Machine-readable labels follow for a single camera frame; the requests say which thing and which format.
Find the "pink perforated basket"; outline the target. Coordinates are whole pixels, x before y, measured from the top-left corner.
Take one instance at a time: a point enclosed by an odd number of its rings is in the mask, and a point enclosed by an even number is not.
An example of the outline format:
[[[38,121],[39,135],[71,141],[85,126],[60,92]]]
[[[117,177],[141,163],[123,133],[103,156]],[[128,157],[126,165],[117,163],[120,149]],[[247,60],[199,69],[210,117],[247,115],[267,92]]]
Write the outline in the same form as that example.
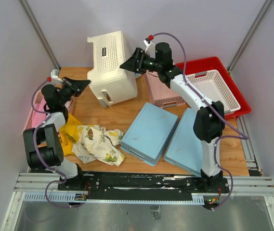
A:
[[[147,71],[144,82],[150,103],[162,109],[185,105],[184,99],[159,80],[157,72]]]

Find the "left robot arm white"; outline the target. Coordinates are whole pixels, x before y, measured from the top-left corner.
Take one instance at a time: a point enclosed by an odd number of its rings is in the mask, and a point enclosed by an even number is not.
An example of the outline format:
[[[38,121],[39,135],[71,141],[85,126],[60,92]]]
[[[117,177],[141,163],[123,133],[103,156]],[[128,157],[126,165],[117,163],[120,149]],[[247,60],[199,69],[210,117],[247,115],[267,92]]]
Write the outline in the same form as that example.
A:
[[[36,89],[46,103],[43,110],[33,108],[33,111],[45,115],[45,119],[23,132],[26,160],[31,169],[45,169],[59,175],[58,184],[63,184],[65,189],[79,191],[85,187],[86,179],[78,164],[65,159],[58,133],[69,119],[66,103],[80,96],[91,81],[64,77],[59,82],[61,88],[49,77]]]

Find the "blue perforated basket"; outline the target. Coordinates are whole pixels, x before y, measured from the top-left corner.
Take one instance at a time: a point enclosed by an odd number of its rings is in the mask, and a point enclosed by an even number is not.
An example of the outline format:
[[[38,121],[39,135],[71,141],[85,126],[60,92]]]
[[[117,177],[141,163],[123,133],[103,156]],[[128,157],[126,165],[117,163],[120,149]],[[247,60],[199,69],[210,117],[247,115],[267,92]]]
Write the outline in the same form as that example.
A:
[[[200,177],[203,156],[201,141],[193,131],[195,117],[194,110],[185,110],[164,154],[164,160]]]
[[[121,149],[155,166],[174,134],[178,116],[146,103],[123,138]]]

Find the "white perforated basket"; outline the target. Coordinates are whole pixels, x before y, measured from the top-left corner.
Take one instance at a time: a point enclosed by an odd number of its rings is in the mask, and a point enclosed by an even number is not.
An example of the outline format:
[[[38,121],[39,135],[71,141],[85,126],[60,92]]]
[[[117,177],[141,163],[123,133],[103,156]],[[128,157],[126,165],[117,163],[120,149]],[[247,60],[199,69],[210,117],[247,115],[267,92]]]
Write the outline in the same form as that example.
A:
[[[221,101],[225,115],[241,109],[241,106],[218,70],[208,70],[187,75],[190,82],[208,98]]]

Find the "large cream laundry basket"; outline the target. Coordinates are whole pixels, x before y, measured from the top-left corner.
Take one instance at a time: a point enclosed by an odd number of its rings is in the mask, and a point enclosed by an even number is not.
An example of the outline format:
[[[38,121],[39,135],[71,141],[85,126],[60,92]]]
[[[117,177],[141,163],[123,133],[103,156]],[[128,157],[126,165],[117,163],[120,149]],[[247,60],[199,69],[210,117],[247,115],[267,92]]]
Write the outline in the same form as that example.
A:
[[[87,73],[89,87],[103,108],[137,97],[135,74],[120,65],[131,57],[121,31],[88,37],[93,45],[93,69]]]

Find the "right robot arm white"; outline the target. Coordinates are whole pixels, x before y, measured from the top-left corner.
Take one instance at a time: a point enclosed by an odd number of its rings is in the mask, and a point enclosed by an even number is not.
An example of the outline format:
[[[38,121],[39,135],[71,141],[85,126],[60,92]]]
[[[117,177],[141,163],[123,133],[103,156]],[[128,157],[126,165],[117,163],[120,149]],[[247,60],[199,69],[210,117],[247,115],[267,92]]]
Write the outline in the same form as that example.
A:
[[[203,153],[201,188],[208,193],[217,189],[223,180],[218,160],[219,137],[225,128],[223,103],[212,101],[193,86],[185,72],[174,65],[168,43],[161,42],[156,45],[154,58],[142,48],[136,48],[133,55],[119,67],[138,74],[156,72],[159,80],[178,93],[196,112],[193,131],[201,141]]]

